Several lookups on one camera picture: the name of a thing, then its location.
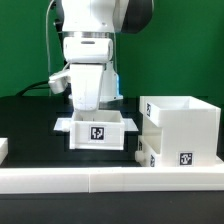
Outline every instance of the white container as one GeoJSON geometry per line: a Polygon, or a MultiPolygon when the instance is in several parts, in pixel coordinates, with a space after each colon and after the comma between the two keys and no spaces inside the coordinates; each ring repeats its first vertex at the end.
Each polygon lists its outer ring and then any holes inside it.
{"type": "Polygon", "coordinates": [[[220,111],[193,97],[141,97],[136,160],[151,167],[215,165],[220,111]]]}
{"type": "Polygon", "coordinates": [[[119,111],[99,110],[94,121],[82,121],[74,113],[70,149],[123,150],[125,123],[119,111]]]}
{"type": "Polygon", "coordinates": [[[8,155],[8,139],[0,138],[0,164],[4,161],[8,155]]]}

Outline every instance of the open white box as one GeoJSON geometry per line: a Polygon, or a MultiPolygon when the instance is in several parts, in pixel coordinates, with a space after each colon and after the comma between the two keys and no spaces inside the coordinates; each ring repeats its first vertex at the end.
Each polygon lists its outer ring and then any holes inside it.
{"type": "Polygon", "coordinates": [[[125,123],[119,111],[98,110],[94,121],[73,113],[70,149],[123,150],[125,123]]]}

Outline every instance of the green wall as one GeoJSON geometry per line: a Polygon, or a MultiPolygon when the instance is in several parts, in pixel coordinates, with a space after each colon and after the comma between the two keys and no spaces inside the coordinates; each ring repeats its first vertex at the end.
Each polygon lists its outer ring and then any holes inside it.
{"type": "MultiPolygon", "coordinates": [[[[0,96],[47,79],[48,3],[1,2],[0,96]]],[[[53,27],[50,37],[53,71],[57,71],[63,57],[53,27]]],[[[224,107],[223,0],[155,0],[148,27],[117,38],[123,95],[192,95],[224,107]]]]}

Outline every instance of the stacked white box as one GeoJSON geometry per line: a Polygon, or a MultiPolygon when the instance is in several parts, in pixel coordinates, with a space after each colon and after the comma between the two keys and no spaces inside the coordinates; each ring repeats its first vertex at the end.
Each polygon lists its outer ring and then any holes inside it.
{"type": "Polygon", "coordinates": [[[193,97],[141,97],[136,160],[152,167],[215,165],[220,111],[193,97]]]}

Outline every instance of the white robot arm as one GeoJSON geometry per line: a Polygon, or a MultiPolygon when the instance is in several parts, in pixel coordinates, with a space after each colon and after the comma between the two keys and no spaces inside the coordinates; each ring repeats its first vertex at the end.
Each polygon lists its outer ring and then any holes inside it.
{"type": "Polygon", "coordinates": [[[64,57],[70,70],[51,76],[49,84],[54,93],[59,93],[71,82],[74,110],[83,120],[92,120],[101,92],[110,89],[102,88],[102,83],[113,80],[116,84],[109,34],[136,33],[144,28],[152,17],[153,0],[56,0],[56,5],[63,24],[64,57]],[[104,73],[111,73],[112,78],[103,82],[104,73]]]}

